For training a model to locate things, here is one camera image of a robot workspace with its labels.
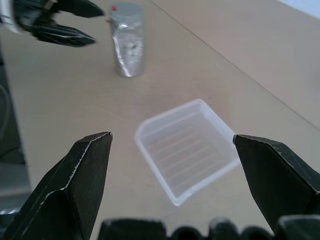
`clear plastic container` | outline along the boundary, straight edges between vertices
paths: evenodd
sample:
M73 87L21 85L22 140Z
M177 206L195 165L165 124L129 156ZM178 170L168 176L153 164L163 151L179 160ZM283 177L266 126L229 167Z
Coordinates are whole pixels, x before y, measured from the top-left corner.
M135 141L172 203L240 164L234 132L201 99L144 121Z

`cable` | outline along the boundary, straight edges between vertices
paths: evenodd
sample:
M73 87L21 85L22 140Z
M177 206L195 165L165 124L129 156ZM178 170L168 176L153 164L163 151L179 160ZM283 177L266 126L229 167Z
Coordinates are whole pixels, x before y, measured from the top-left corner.
M2 125L2 127L0 127L0 140L1 140L4 138L5 130L7 128L8 122L9 122L11 101L10 101L10 97L9 97L8 92L1 84L0 84L0 90L4 94L5 104L6 104L6 111L5 111L4 118L3 118L3 125Z

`beige tabletop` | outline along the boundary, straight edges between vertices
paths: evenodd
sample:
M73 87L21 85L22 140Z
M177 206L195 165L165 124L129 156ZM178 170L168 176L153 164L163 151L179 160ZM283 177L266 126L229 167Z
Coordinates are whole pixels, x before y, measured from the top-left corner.
M104 0L95 1L107 10ZM32 186L86 135L111 131L104 195L91 239L103 219L159 218L171 233L193 225L203 234L214 217L242 229L269 229L241 167L174 206L134 142L139 124L163 111L203 99L237 133L286 143L320 171L320 131L154 3L141 0L146 68L119 77L104 18L63 13L59 23L97 38L84 48L36 41L1 29L2 50Z

